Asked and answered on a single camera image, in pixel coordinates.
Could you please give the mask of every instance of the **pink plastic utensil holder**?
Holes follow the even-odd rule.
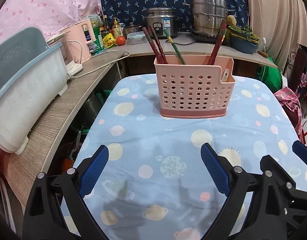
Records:
[[[226,115],[236,81],[232,76],[233,59],[217,57],[215,65],[207,65],[210,56],[166,55],[168,65],[154,61],[157,73],[160,114],[173,118],[212,118]],[[226,69],[226,83],[221,77]]]

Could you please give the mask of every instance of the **polka dot fabric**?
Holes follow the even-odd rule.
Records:
[[[298,137],[279,102],[261,82],[234,78],[226,116],[211,119],[162,117],[155,74],[119,81],[74,164],[101,144],[109,149],[93,193],[84,198],[109,239],[201,239],[226,199],[201,160],[205,142],[247,172],[261,173],[260,160],[270,154],[297,188],[307,191],[307,167],[292,152]],[[244,222],[251,197],[248,193],[233,234]],[[77,233],[64,202],[62,212]]]
[[[7,0],[0,10],[0,44],[30,26],[51,37],[100,6],[99,0]]]

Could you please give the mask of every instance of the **tomato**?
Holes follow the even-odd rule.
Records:
[[[118,36],[116,38],[116,44],[121,46],[121,45],[125,45],[126,44],[126,39],[124,38],[124,36]]]

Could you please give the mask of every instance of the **beige curtain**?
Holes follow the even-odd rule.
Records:
[[[255,35],[266,38],[266,52],[279,69],[299,44],[307,46],[307,12],[302,0],[249,0],[249,15]]]

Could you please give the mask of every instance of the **green chopstick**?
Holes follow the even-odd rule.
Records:
[[[177,46],[176,46],[175,43],[173,42],[173,40],[172,40],[172,38],[170,37],[170,35],[169,35],[169,33],[167,32],[167,30],[164,29],[163,32],[164,32],[165,35],[167,36],[167,38],[168,38],[170,44],[172,45],[172,47],[175,49],[175,52],[177,53],[177,55],[178,55],[178,57],[179,57],[181,63],[182,63],[183,65],[186,65],[186,63],[185,63],[183,57],[181,56],[181,54],[180,54],[180,52],[179,52]]]

